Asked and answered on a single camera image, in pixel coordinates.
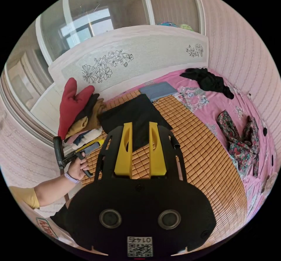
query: pink striped wallpaper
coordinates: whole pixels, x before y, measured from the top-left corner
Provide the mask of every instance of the pink striped wallpaper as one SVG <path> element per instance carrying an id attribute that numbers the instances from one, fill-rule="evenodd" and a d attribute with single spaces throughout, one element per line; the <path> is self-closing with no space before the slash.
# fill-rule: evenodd
<path id="1" fill-rule="evenodd" d="M 232 7 L 222 0 L 201 0 L 209 38 L 209 68 L 251 99 L 273 136 L 281 165 L 281 78 L 267 47 Z"/>
<path id="2" fill-rule="evenodd" d="M 0 128 L 0 166 L 8 186 L 31 188 L 59 176 L 54 149 L 25 131 L 6 110 L 1 97 Z M 62 198 L 37 211 L 49 217 L 64 203 Z"/>

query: human arm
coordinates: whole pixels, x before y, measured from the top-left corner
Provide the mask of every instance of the human arm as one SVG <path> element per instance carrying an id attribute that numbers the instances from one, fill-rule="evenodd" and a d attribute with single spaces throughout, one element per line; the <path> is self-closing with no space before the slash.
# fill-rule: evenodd
<path id="1" fill-rule="evenodd" d="M 68 174 L 77 180 L 82 180 L 84 171 L 89 170 L 87 159 L 76 158 L 70 163 Z M 59 200 L 75 187 L 75 183 L 67 179 L 64 175 L 45 181 L 34 187 L 40 207 L 47 206 Z"/>

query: flower drawing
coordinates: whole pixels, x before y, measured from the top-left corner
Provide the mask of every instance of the flower drawing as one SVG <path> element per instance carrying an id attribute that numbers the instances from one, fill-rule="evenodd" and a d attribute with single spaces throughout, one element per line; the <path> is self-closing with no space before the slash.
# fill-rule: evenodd
<path id="1" fill-rule="evenodd" d="M 195 44 L 195 47 L 191 47 L 190 45 L 188 46 L 188 48 L 186 49 L 186 52 L 191 56 L 191 57 L 199 57 L 199 55 L 201 57 L 203 57 L 203 46 L 201 44 Z"/>
<path id="2" fill-rule="evenodd" d="M 134 59 L 132 54 L 123 53 L 123 50 L 116 50 L 108 52 L 108 57 L 104 55 L 102 58 L 94 58 L 95 64 L 82 66 L 82 78 L 87 83 L 101 83 L 107 80 L 112 75 L 112 70 L 109 66 L 116 67 L 118 64 L 124 67 Z"/>

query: white towel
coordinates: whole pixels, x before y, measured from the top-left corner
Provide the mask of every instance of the white towel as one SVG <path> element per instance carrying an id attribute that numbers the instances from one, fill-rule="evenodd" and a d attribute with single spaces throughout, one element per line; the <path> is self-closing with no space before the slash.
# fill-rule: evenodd
<path id="1" fill-rule="evenodd" d="M 92 140 L 96 139 L 99 137 L 99 135 L 101 135 L 102 133 L 102 127 L 100 127 L 99 129 L 93 129 L 91 130 L 89 133 L 85 134 L 82 138 L 82 140 L 80 141 L 80 143 L 77 145 L 72 144 L 71 147 L 74 150 L 77 150 L 79 148 L 81 148 L 83 145 L 91 142 Z"/>

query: colorful cloth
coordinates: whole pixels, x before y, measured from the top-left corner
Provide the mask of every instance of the colorful cloth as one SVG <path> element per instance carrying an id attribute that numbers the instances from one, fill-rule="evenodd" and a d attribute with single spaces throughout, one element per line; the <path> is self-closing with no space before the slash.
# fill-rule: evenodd
<path id="1" fill-rule="evenodd" d="M 238 162 L 238 172 L 246 176 L 253 166 L 253 176 L 258 176 L 260 144 L 258 126 L 254 117 L 248 116 L 247 124 L 240 137 L 237 128 L 226 110 L 217 117 L 217 124 L 227 139 L 227 150 Z"/>
<path id="2" fill-rule="evenodd" d="M 176 27 L 178 28 L 178 26 L 175 23 L 172 22 L 163 22 L 163 23 L 158 23 L 158 26 L 168 26 L 168 27 Z"/>

